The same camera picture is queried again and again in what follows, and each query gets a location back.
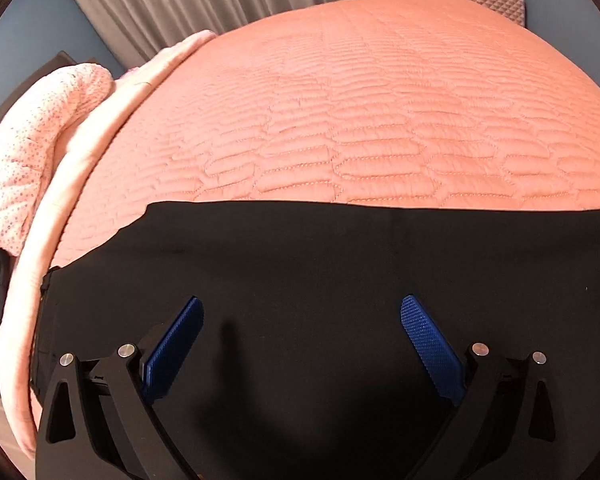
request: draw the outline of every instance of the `floral pillow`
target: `floral pillow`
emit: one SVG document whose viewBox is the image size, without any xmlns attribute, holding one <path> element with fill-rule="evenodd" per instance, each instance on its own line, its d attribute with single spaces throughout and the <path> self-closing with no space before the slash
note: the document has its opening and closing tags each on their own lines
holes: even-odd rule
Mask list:
<svg viewBox="0 0 600 480">
<path fill-rule="evenodd" d="M 106 99 L 109 71 L 83 63 L 37 81 L 0 123 L 0 248 L 19 256 L 54 171 L 56 140 Z"/>
</svg>

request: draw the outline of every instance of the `pillow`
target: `pillow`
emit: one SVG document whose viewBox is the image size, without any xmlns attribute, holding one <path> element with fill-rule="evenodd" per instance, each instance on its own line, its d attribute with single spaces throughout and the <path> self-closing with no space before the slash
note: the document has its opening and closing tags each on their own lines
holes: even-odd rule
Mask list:
<svg viewBox="0 0 600 480">
<path fill-rule="evenodd" d="M 54 70 L 62 68 L 63 66 L 75 65 L 75 61 L 71 57 L 61 50 L 56 56 L 47 61 L 43 66 L 37 69 L 33 74 L 27 77 L 11 94 L 7 97 L 2 105 L 0 106 L 0 122 L 9 111 L 9 109 L 15 104 L 15 102 L 22 97 L 24 92 L 29 90 L 33 83 L 43 78 L 45 75 L 51 74 Z"/>
<path fill-rule="evenodd" d="M 0 248 L 19 256 L 51 180 L 56 139 L 113 87 L 109 71 L 84 63 L 33 84 L 0 123 Z"/>
</svg>

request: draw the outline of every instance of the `metal bolt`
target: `metal bolt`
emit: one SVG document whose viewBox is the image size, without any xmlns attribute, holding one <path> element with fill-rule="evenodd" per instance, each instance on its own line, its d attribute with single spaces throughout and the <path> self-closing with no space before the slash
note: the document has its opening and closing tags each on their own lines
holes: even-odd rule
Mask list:
<svg viewBox="0 0 600 480">
<path fill-rule="evenodd" d="M 536 362 L 536 364 L 543 365 L 546 362 L 546 355 L 542 352 L 534 352 L 532 358 Z"/>
<path fill-rule="evenodd" d="M 70 365 L 73 362 L 74 362 L 74 355 L 73 354 L 64 354 L 60 358 L 60 364 L 62 366 L 68 366 L 68 365 Z"/>
<path fill-rule="evenodd" d="M 136 347 L 130 344 L 122 345 L 118 348 L 118 355 L 120 357 L 129 357 L 136 351 Z"/>
<path fill-rule="evenodd" d="M 489 347 L 484 343 L 474 343 L 471 347 L 471 350 L 474 354 L 479 355 L 480 357 L 484 357 L 489 354 Z"/>
</svg>

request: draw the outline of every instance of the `mattress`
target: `mattress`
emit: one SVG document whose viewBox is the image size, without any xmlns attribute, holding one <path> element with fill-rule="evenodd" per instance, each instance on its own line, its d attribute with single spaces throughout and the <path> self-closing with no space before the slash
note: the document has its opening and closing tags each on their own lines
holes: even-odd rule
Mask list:
<svg viewBox="0 0 600 480">
<path fill-rule="evenodd" d="M 464 0 L 346 0 L 266 18 L 187 59 L 94 168 L 53 265 L 152 202 L 600 208 L 600 89 Z"/>
</svg>

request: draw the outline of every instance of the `bed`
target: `bed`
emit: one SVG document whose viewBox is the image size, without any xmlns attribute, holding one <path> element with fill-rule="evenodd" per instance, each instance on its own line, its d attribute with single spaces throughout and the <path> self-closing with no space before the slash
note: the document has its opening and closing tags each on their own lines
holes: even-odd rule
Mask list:
<svg viewBox="0 0 600 480">
<path fill-rule="evenodd" d="M 156 59 L 78 127 L 77 139 L 89 139 L 85 124 L 102 138 L 75 142 L 57 165 L 19 254 L 0 386 L 30 451 L 42 276 L 149 204 L 600 210 L 600 89 L 538 37 L 470 2 L 346 0 L 203 33 Z M 600 448 L 600 428 L 585 448 L 575 469 Z"/>
</svg>

